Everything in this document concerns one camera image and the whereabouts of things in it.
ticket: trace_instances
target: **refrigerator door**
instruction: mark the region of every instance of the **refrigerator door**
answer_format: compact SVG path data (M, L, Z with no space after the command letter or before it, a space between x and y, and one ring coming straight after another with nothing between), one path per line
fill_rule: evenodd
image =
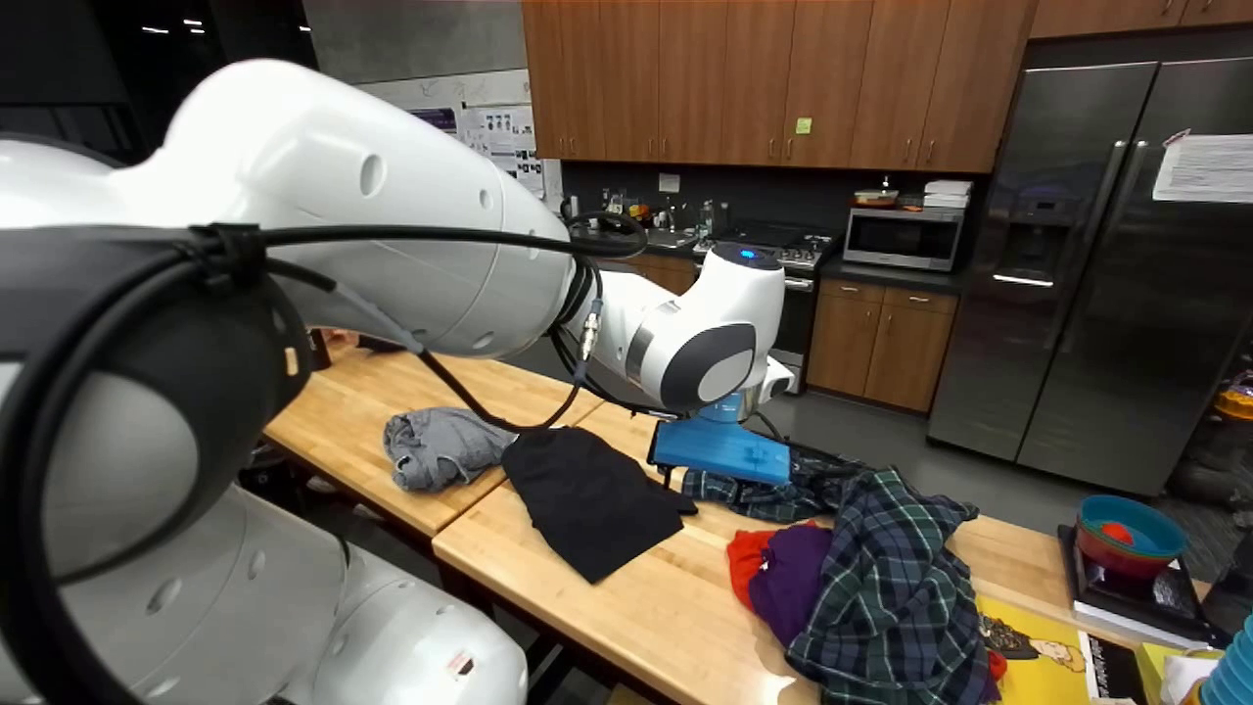
M1253 207L1155 205L1161 147L1253 132L1253 61L1161 63L1016 464L1161 494L1253 315Z
M977 220L928 437L1016 459L1155 63L1032 67Z

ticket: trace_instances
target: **cloth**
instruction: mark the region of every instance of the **cloth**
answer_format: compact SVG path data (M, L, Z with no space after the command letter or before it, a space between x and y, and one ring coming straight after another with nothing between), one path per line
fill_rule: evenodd
M507 442L507 431L467 408L391 416L382 429L391 480L410 494L438 494L454 484L475 484L502 464Z
M994 703L969 571L947 537L975 508L917 498L895 470L826 464L795 494L684 476L682 494L733 498L752 519L839 520L812 625L782 648L821 703L977 705Z
M829 531L788 527L758 558L748 585L752 613L775 632L780 642L804 634L821 596L821 559L829 558Z
M768 553L775 532L736 532L728 540L728 585L736 593L736 600L752 613L752 600L748 600L748 585L754 581L758 571L758 559Z
M579 429L522 437L502 464L532 527L588 585L676 532L682 514L695 514Z

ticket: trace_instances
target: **blue plaid shirt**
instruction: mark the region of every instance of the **blue plaid shirt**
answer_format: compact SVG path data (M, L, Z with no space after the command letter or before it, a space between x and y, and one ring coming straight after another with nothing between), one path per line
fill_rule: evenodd
M997 703L969 571L947 553L975 508L917 498L895 470L870 467L812 476L800 491L684 476L682 491L771 520L835 519L826 588L808 632L788 642L788 662L819 682L821 703Z

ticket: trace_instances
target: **upper cabinet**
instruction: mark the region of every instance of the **upper cabinet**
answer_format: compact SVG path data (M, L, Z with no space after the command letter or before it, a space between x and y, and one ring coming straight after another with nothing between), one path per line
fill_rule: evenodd
M1032 0L800 0L791 165L990 173L1031 10Z
M780 165L791 0L523 0L536 147L564 162Z
M664 0L664 157L682 165L780 165L791 0Z
M1031 37L1117 37L1253 23L1253 0L1036 0Z
M1031 38L1161 31L1185 0L1036 0Z
M1185 0L1184 23L1185 29L1253 23L1253 0Z
M539 153L596 162L608 147L599 89L608 78L603 19L599 3L523 0L523 55Z
M947 0L917 169L990 173L1023 74L1032 0Z
M523 0L564 162L985 173L1032 0Z

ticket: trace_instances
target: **cabinet door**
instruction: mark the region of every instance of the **cabinet door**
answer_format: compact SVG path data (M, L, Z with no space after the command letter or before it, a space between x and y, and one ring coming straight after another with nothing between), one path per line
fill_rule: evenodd
M947 0L921 169L990 173L1023 74L1032 0Z
M654 94L664 157L682 165L782 165L791 0L671 0Z
M603 14L596 50L603 81L591 94L603 104L603 147L596 157L664 162L664 104L656 98L661 81L672 81L672 67L664 67L664 0L596 0L591 10Z
M865 397L928 410L954 301L928 289L883 289Z
M631 272L637 272L643 280L672 294L684 294L695 280L688 258L664 258L664 254L637 254L631 258Z
M874 3L795 0L782 132L791 165L848 165Z
M1185 0L1036 0L1031 38L1180 29Z
M860 284L819 288L808 384L845 391L845 397L865 397L882 297L883 297L882 288L860 288Z
M912 169L928 122L947 0L874 0L848 169Z
M523 61L532 81L536 151L596 162L603 151L603 14L582 0L523 0Z
M1185 29L1253 23L1253 0L1185 0L1184 23Z

